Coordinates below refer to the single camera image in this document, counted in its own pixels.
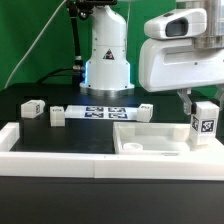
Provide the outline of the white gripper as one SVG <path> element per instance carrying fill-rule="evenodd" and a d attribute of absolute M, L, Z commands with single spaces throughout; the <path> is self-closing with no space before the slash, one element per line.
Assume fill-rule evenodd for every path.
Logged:
<path fill-rule="evenodd" d="M 224 103 L 224 50 L 195 49 L 191 39 L 148 39 L 141 47 L 139 83 L 149 92 L 177 90 L 186 115 L 193 87 L 217 85 L 215 103 Z"/>

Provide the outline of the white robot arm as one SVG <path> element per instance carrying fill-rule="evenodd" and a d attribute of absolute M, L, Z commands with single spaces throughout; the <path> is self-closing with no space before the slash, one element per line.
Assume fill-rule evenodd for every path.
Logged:
<path fill-rule="evenodd" d="M 138 77 L 149 92 L 176 90 L 184 112 L 194 114 L 191 89 L 216 85 L 215 103 L 224 103 L 224 0 L 175 0 L 176 8 L 144 24 L 148 39 L 139 56 Z M 98 96 L 131 91 L 126 61 L 126 22 L 95 1 L 92 56 L 81 90 Z"/>

